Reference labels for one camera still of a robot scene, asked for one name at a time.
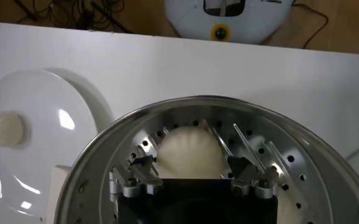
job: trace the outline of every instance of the white surface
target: white surface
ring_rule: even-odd
[[[359,55],[0,24],[0,79],[40,68],[78,88],[99,129],[158,100],[215,94],[284,114],[343,156],[359,148]]]
[[[94,119],[68,82],[41,70],[5,76],[0,111],[16,111],[26,124],[22,145],[0,147],[0,223],[39,223],[47,213],[51,169],[73,164],[97,134]]]
[[[213,26],[223,23],[230,28],[230,42],[258,44],[287,19],[292,1],[246,0],[243,13],[225,17],[205,13],[203,0],[165,0],[165,10],[181,37],[211,40]]]
[[[68,166],[55,166],[52,169],[51,190],[49,192],[48,208],[46,212],[46,224],[54,223],[57,200],[59,199],[63,183],[70,170],[71,167]]]

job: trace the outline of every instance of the wooden surface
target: wooden surface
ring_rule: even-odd
[[[124,1],[124,11],[114,17],[128,29],[139,34],[177,37],[165,18],[164,0]],[[21,2],[32,8],[32,0]],[[49,1],[36,2],[37,8],[43,9]],[[305,3],[329,17],[329,24],[312,39],[308,49],[359,53],[359,0],[298,0],[297,3]],[[13,0],[0,0],[0,22],[16,23],[24,15]],[[288,20],[265,45],[302,48],[324,22],[324,18],[311,11],[293,7]],[[48,19],[36,23],[27,19],[22,24],[52,26]]]

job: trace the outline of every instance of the screw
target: screw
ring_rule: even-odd
[[[135,186],[137,184],[137,180],[134,178],[129,178],[127,184],[128,186]]]
[[[234,186],[233,189],[232,189],[232,193],[234,196],[236,197],[240,197],[242,192],[241,192],[241,188],[238,187],[238,186]]]

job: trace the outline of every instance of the wire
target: wire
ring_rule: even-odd
[[[322,12],[319,12],[319,11],[317,11],[317,10],[315,10],[315,9],[313,9],[313,8],[311,8],[311,7],[309,7],[308,5],[306,5],[306,4],[303,4],[303,3],[295,3],[297,0],[294,0],[293,1],[293,3],[292,3],[292,6],[293,7],[301,7],[301,8],[303,8],[303,9],[307,9],[307,10],[309,10],[309,11],[311,11],[311,12],[314,12],[315,14],[317,14],[317,15],[319,15],[319,16],[321,16],[321,17],[323,17],[324,19],[325,19],[325,23],[305,42],[305,44],[304,44],[304,46],[302,47],[303,49],[306,49],[307,48],[307,46],[308,46],[308,44],[311,42],[311,40],[322,30],[322,29],[324,29],[327,25],[328,25],[328,23],[329,23],[329,17],[326,15],[326,14],[324,14],[324,13],[322,13]]]
[[[69,0],[52,0],[45,8],[39,10],[36,6],[36,0],[32,0],[33,12],[30,17],[49,19],[55,27],[76,28],[77,25],[83,22],[85,24],[84,29],[106,30],[115,25],[123,32],[130,32],[113,18],[114,13],[122,12],[125,9],[124,0],[100,0],[101,7],[97,6],[101,10],[93,7],[92,11],[87,9],[86,1],[72,0],[71,10],[67,10],[61,5],[61,2],[69,2]],[[32,19],[30,17],[26,15],[16,23],[19,24],[26,19]]]
[[[20,18],[17,22],[15,22],[15,24],[19,24],[19,23],[25,21],[26,19],[29,19],[29,17],[28,17],[28,16],[24,16],[24,17]]]
[[[92,8],[99,11],[101,14],[106,16],[106,18],[110,21],[111,24],[114,24],[116,27],[118,27],[120,30],[122,30],[124,33],[133,33],[132,31],[126,29],[121,23],[119,23],[117,20],[115,20],[112,16],[110,16],[108,13],[105,12],[103,8],[97,5],[95,2],[90,3]]]

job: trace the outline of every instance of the metal rod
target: metal rod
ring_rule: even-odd
[[[241,132],[239,126],[237,126],[237,124],[233,124],[233,128],[235,129],[236,133],[239,135],[239,138],[241,139],[241,141],[243,142],[245,148],[247,148],[251,155],[254,157],[255,162],[257,163],[257,166],[259,167],[260,171],[262,173],[265,172],[265,166],[263,165],[263,163],[260,161],[259,157],[256,155],[256,153],[254,152],[254,148],[251,146],[250,142],[246,139],[246,137],[244,136],[243,132]]]
[[[168,129],[167,129],[166,127],[163,127],[163,133],[164,133],[165,135],[168,135],[169,131],[168,131]]]
[[[222,138],[220,137],[220,135],[218,135],[217,131],[214,129],[214,128],[211,128],[209,125],[208,125],[208,122],[206,120],[203,120],[202,121],[202,126],[204,128],[206,128],[209,133],[211,133],[215,138],[217,138],[218,142],[220,143],[220,145],[222,146],[222,148],[224,149],[225,153],[228,155],[228,156],[232,156],[232,152],[229,150],[227,144],[224,142],[224,140],[222,140]]]

